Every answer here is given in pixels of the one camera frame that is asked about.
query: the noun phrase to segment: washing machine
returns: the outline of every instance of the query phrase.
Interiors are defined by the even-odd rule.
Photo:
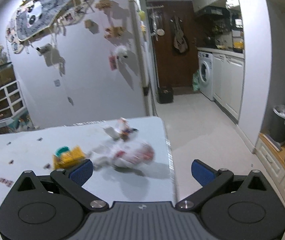
[[[213,55],[209,52],[198,52],[199,59],[199,87],[201,93],[213,101]]]

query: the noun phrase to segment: white tile floor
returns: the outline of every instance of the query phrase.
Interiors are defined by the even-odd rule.
[[[237,134],[236,125],[203,94],[175,96],[172,104],[156,104],[156,109],[171,142],[178,200],[201,188],[191,175],[194,159],[217,170],[228,168],[237,175],[261,170],[281,198],[258,157]]]

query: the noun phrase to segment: white tabletop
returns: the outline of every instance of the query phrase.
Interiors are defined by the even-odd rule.
[[[158,117],[129,119],[129,125],[137,128],[138,138],[147,141],[155,150],[154,161],[140,164],[126,172],[105,167],[94,171],[83,185],[110,206],[113,201],[153,202],[171,201],[176,203],[176,192],[170,143],[166,138],[164,124]],[[104,125],[114,126],[116,120],[104,124],[55,127],[18,134],[0,135],[0,178],[13,182],[24,170],[33,170],[36,175],[49,175],[52,170],[44,169],[52,165],[52,155],[62,147],[77,145],[87,153],[111,138],[104,132]],[[0,205],[10,187],[0,182]]]

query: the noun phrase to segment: brown door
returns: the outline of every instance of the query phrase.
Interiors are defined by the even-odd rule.
[[[190,1],[160,1],[150,2],[149,6],[164,5],[156,11],[162,16],[164,36],[153,37],[160,86],[189,87],[192,85],[192,74],[198,69],[198,51],[194,44],[197,38],[195,14]],[[180,54],[173,46],[174,22],[177,16],[185,34],[188,51]]]

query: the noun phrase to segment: washing machine door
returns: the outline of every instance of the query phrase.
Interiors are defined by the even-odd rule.
[[[211,69],[207,62],[200,62],[200,80],[203,84],[208,84],[210,80]]]

